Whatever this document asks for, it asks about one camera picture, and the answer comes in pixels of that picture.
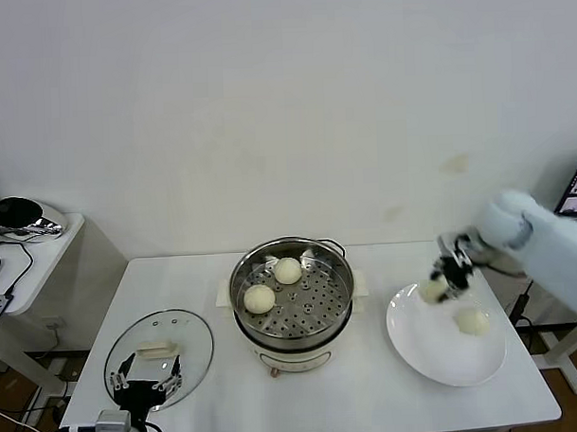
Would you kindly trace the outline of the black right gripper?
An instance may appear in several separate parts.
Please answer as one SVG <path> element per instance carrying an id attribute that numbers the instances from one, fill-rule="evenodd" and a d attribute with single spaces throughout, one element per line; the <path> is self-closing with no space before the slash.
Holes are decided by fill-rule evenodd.
<path id="1" fill-rule="evenodd" d="M 442 256 L 432 265 L 429 275 L 431 281 L 445 277 L 448 286 L 439 295 L 439 303 L 457 300 L 469 289 L 469 278 L 474 274 L 470 263 L 460 263 L 452 257 Z"/>

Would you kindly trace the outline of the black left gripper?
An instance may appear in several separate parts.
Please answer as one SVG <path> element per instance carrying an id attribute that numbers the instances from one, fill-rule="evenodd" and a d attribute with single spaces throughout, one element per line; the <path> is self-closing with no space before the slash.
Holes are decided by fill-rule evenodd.
<path id="1" fill-rule="evenodd" d="M 173 357 L 170 374 L 163 380 L 132 380 L 127 375 L 135 361 L 135 352 L 131 353 L 118 367 L 110 373 L 113 399 L 121 410 L 131 413 L 149 412 L 155 406 L 166 401 L 166 391 L 176 390 L 182 385 L 180 355 Z"/>

